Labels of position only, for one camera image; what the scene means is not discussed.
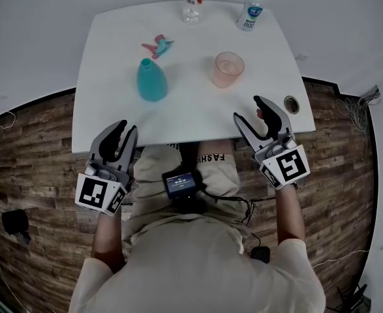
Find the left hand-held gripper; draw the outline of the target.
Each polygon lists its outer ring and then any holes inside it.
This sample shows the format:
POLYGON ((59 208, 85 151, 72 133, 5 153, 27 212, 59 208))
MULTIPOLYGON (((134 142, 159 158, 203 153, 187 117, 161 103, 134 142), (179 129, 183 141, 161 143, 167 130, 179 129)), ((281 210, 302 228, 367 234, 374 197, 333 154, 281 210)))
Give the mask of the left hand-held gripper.
POLYGON ((114 216, 131 190, 132 160, 136 152, 138 128, 126 134, 118 155, 115 155, 127 120, 105 128, 92 142, 89 160, 78 175, 75 204, 94 212, 114 216))

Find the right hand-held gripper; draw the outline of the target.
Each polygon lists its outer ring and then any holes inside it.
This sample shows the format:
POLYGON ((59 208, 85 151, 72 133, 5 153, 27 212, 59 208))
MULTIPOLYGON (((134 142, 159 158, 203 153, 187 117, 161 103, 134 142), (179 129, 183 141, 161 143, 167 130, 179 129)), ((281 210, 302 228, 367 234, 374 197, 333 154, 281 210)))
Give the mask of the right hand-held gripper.
POLYGON ((277 190, 296 183, 310 174, 304 147, 296 143, 287 114, 274 102, 255 95, 262 110, 265 132, 258 133, 240 114, 234 112, 234 123, 243 139, 252 148, 259 170, 277 190))

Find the pink textured plastic cup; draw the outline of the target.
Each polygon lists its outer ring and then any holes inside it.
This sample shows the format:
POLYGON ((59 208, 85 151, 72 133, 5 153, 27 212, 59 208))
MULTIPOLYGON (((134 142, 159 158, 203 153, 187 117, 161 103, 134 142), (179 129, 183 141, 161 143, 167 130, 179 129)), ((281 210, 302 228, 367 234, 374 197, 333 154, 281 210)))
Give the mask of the pink textured plastic cup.
POLYGON ((213 83, 221 89, 230 87, 245 70, 245 63, 236 53, 222 52, 215 58, 213 83))

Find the teal large spray bottle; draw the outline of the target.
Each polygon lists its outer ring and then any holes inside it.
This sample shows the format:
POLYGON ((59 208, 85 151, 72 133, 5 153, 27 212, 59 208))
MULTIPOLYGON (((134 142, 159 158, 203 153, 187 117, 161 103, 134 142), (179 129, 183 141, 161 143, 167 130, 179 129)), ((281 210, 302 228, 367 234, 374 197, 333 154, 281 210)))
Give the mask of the teal large spray bottle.
POLYGON ((142 59, 136 74, 140 96, 149 102, 157 102, 168 93, 168 82, 163 70, 151 59, 142 59))

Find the person's right forearm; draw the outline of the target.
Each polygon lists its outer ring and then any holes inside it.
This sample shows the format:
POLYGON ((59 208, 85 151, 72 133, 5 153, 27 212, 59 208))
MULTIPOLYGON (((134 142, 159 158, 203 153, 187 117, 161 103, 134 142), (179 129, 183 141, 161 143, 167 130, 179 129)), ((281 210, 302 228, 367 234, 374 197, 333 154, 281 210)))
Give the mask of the person's right forearm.
POLYGON ((288 239, 304 241, 305 225, 294 185, 286 185, 276 190, 275 200, 278 243, 288 239))

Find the person's left forearm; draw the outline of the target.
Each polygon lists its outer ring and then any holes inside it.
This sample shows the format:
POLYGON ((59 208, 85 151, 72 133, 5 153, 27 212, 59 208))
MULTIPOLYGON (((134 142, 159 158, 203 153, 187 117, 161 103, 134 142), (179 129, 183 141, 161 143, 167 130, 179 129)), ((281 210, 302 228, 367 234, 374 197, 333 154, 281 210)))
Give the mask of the person's left forearm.
POLYGON ((113 274, 119 272, 125 265, 121 225, 120 210, 114 216, 100 214, 91 249, 91 257, 105 263, 113 274))

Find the pink and teal spray nozzle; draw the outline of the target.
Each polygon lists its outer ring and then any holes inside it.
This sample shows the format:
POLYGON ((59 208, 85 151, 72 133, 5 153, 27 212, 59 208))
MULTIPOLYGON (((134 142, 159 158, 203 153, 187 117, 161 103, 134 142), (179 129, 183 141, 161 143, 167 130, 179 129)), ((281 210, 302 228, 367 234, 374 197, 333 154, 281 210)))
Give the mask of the pink and teal spray nozzle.
POLYGON ((167 40, 164 35, 160 34, 155 37, 155 43, 156 45, 142 44, 142 47, 148 49, 152 53, 153 59, 158 59, 170 49, 174 41, 167 40))

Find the clear plastic bottle red label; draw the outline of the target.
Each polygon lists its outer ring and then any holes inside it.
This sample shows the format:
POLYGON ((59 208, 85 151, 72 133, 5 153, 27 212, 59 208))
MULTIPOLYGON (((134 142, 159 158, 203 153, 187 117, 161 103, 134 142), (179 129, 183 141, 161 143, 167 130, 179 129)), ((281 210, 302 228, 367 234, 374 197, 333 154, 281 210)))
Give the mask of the clear plastic bottle red label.
POLYGON ((198 23, 202 15, 204 0, 183 0, 183 21, 185 23, 198 23))

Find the person's beige printed shorts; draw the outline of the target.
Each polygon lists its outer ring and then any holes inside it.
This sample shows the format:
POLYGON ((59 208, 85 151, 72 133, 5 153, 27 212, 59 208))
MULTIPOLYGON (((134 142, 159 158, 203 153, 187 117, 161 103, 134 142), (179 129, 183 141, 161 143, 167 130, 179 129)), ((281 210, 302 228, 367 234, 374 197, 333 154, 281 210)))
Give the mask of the person's beige printed shorts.
POLYGON ((196 168, 202 175, 208 196, 203 199, 205 213, 180 213, 168 200, 162 174, 172 171, 183 163, 180 150, 171 145, 147 146, 134 164, 134 205, 130 218, 122 223, 121 238, 126 244, 134 244, 138 238, 153 227, 169 222, 190 222, 202 218, 208 222, 225 223, 232 227, 238 239, 249 236, 249 230, 241 223, 246 205, 230 201, 239 190, 234 156, 211 154, 196 156, 196 168))

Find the black screen device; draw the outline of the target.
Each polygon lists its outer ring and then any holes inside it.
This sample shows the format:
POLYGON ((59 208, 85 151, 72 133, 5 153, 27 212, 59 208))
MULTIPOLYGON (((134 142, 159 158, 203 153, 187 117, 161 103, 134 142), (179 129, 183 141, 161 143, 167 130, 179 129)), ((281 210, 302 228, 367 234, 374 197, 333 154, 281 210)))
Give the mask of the black screen device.
POLYGON ((162 174, 162 180, 169 200, 180 213, 205 213, 206 202, 199 195, 204 187, 199 171, 169 171, 162 174))

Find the small black box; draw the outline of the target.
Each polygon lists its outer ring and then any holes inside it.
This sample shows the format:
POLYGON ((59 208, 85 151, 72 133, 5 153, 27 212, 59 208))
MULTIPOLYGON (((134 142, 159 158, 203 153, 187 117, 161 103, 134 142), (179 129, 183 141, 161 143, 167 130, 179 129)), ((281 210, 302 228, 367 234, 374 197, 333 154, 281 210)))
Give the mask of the small black box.
POLYGON ((256 246, 251 250, 251 258, 262 261, 266 264, 270 262, 271 252, 268 246, 256 246))

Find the black waste bin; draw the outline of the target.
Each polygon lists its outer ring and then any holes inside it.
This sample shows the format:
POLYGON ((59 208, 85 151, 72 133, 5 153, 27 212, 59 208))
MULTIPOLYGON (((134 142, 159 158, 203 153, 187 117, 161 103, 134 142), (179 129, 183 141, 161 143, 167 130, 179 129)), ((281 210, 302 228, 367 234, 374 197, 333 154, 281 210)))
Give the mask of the black waste bin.
POLYGON ((9 235, 23 233, 29 229, 28 217, 23 209, 2 213, 1 220, 5 231, 9 235))

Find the person's beige t-shirt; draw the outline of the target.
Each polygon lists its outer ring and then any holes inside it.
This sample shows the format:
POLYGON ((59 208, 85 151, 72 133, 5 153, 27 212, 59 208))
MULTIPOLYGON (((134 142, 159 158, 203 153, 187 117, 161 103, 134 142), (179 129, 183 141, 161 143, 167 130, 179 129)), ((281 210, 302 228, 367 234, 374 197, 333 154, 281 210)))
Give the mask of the person's beige t-shirt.
POLYGON ((117 273, 84 261, 70 313, 324 313, 305 243, 287 239, 269 263, 243 255, 239 233, 196 218, 153 226, 117 273))

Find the black tripod stand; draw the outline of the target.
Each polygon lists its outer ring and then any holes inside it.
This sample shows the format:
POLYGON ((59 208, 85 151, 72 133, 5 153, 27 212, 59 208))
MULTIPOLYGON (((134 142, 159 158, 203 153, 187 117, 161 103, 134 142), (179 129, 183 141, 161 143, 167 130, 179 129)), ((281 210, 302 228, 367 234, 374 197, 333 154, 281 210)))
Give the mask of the black tripod stand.
POLYGON ((371 300, 364 296, 367 287, 367 284, 363 286, 357 285, 356 292, 347 296, 344 296, 342 291, 337 288, 342 303, 333 311, 336 313, 370 313, 371 300))

